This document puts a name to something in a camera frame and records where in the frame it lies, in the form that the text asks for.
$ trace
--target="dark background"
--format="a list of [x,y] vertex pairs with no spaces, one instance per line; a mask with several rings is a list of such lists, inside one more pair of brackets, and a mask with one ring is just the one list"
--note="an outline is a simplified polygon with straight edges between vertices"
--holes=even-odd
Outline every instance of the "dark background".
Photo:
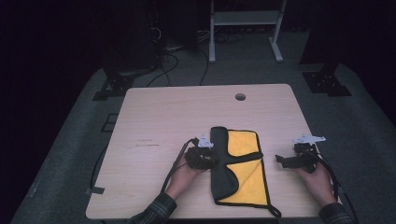
[[[122,68],[155,65],[161,52],[152,45],[151,24],[187,42],[191,30],[208,27],[209,1],[161,1],[154,12],[148,2],[1,1],[1,223],[12,219],[79,93],[106,57]],[[219,1],[217,7],[228,4]],[[189,12],[185,20],[172,16],[181,15],[181,6]],[[251,6],[265,7],[262,1]],[[389,0],[289,0],[282,28],[311,27],[302,63],[336,57],[396,123],[395,9]]]

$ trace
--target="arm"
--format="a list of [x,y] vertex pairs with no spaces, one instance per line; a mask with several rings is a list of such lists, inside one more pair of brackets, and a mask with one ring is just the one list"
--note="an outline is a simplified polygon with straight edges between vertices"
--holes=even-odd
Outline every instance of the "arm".
[[196,176],[203,173],[204,170],[191,169],[184,155],[177,165],[177,169],[172,174],[169,186],[165,193],[161,193],[148,206],[148,208],[132,217],[130,224],[159,224],[165,223],[177,208],[176,199],[185,192],[192,184]]
[[305,182],[308,191],[314,196],[321,209],[319,216],[325,223],[347,224],[354,223],[343,205],[332,195],[330,176],[326,168],[318,162],[314,173],[309,174],[304,169],[293,169]]

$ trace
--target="hole in table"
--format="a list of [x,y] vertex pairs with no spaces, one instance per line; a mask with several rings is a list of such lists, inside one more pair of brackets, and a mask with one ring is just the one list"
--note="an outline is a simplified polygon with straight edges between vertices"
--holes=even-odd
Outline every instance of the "hole in table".
[[235,95],[235,99],[238,101],[244,101],[247,99],[246,95],[244,93],[237,93]]

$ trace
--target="black equipment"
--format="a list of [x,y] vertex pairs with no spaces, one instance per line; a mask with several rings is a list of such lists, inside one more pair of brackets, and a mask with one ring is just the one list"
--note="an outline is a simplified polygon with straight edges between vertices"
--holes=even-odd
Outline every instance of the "black equipment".
[[309,174],[315,171],[315,164],[318,159],[312,155],[318,155],[316,145],[310,145],[309,143],[297,143],[294,144],[294,151],[296,157],[283,158],[276,155],[276,161],[282,164],[283,168],[301,168],[305,167]]

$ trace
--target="white shelf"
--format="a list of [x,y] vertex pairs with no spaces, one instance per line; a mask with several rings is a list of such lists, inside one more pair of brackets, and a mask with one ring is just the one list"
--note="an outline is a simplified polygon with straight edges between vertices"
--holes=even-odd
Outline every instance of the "white shelf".
[[279,11],[215,12],[214,25],[264,25],[276,24]]

